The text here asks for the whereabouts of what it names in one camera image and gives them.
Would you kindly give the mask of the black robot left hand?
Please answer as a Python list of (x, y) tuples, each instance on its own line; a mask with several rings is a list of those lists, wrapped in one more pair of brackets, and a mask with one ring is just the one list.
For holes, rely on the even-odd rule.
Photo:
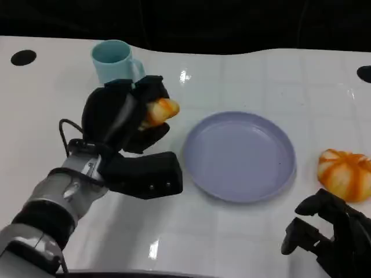
[(148, 104), (168, 98), (163, 77), (147, 75), (137, 82), (116, 79), (95, 89), (82, 113), (83, 138), (110, 150), (141, 154), (170, 130), (167, 123), (141, 129)]

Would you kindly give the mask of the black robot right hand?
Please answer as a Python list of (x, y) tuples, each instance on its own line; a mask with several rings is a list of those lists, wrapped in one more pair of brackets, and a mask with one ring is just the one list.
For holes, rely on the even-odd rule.
[(296, 217), (286, 228), (283, 255), (300, 247), (316, 255), (330, 277), (370, 277), (370, 218), (324, 189), (304, 199), (295, 213), (318, 215), (333, 225), (333, 236)]

